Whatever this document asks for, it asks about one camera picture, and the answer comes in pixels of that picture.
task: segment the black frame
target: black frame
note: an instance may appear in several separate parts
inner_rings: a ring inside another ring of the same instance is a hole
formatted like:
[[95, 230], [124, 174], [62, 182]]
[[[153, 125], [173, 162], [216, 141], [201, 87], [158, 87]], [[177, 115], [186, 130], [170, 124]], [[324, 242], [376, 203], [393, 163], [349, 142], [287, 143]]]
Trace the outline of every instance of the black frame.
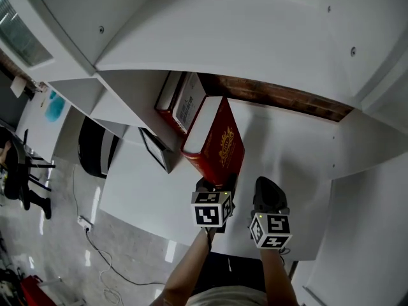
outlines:
[[[160, 164], [160, 166], [164, 170], [166, 170], [167, 173], [170, 173], [172, 170], [170, 160], [171, 160], [171, 155], [173, 152], [165, 144], [163, 144], [158, 137], [154, 136], [146, 128], [139, 127], [139, 132], [140, 132], [140, 136], [142, 137], [143, 143], [145, 144], [147, 152], [150, 153], [150, 155], [157, 161], [157, 163]], [[147, 135], [152, 140], [154, 145], [156, 145], [159, 148], [159, 150], [161, 151], [161, 157], [163, 159], [163, 162], [158, 160], [157, 157], [149, 150], [149, 147], [147, 146], [147, 143], [146, 143], [145, 135]]]

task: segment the blue object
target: blue object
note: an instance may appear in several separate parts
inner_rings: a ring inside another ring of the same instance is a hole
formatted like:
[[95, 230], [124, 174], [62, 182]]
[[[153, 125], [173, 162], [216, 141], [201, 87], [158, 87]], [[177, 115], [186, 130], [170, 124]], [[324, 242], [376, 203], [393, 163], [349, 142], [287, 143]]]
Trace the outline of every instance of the blue object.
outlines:
[[65, 100], [52, 91], [50, 93], [50, 104], [45, 111], [45, 117], [49, 122], [55, 122], [61, 116], [62, 110], [65, 106]]

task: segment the power strip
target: power strip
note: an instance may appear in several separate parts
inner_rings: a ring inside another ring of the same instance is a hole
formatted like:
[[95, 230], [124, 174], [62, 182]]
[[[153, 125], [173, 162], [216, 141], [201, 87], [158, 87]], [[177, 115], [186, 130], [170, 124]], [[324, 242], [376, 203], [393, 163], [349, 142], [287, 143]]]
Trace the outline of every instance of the power strip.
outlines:
[[90, 223], [90, 222], [89, 222], [86, 218], [84, 218], [82, 215], [78, 216], [77, 223], [78, 223], [81, 227], [83, 227], [83, 229], [84, 229], [85, 231], [90, 231], [90, 230], [92, 230], [92, 227], [93, 227], [92, 223]]

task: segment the white cable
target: white cable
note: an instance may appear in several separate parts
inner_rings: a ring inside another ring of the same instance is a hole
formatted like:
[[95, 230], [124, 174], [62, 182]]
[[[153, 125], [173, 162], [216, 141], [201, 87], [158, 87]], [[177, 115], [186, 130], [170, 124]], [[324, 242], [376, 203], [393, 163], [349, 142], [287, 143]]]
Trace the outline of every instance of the white cable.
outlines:
[[[103, 290], [103, 296], [105, 297], [105, 299], [106, 299], [108, 302], [110, 302], [110, 303], [112, 303], [112, 304], [114, 304], [114, 305], [118, 305], [119, 303], [121, 303], [122, 306], [124, 306], [123, 300], [122, 300], [122, 296], [120, 295], [120, 293], [119, 293], [118, 291], [112, 289], [112, 288], [109, 288], [109, 287], [103, 282], [103, 280], [102, 280], [102, 274], [104, 274], [105, 272], [109, 271], [109, 270], [112, 268], [112, 263], [113, 263], [112, 255], [109, 254], [109, 253], [106, 252], [106, 251], [102, 251], [101, 249], [95, 249], [95, 251], [97, 251], [97, 252], [104, 252], [105, 254], [109, 255], [109, 257], [110, 257], [109, 268], [107, 268], [106, 270], [100, 271], [100, 273], [99, 273], [99, 281], [105, 286], [105, 289]], [[108, 293], [110, 293], [111, 295], [113, 295], [113, 296], [116, 298], [116, 301], [114, 301], [114, 300], [112, 300], [112, 299], [109, 299], [109, 298], [107, 297], [107, 294], [108, 294]]]

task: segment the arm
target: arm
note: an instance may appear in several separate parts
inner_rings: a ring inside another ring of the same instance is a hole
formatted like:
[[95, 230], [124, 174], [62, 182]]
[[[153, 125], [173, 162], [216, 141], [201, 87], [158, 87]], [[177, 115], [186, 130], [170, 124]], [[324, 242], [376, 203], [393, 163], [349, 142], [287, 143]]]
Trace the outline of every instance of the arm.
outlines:
[[7, 152], [11, 149], [11, 141], [7, 141], [6, 144], [4, 145], [4, 149], [0, 153], [0, 164], [5, 165], [6, 163], [6, 158], [7, 158]]
[[[211, 241], [215, 230], [210, 231]], [[201, 268], [208, 255], [207, 232], [201, 230], [186, 255], [171, 273], [163, 292], [151, 306], [184, 306], [193, 292]]]
[[278, 251], [261, 249], [268, 305], [297, 306], [296, 295]]

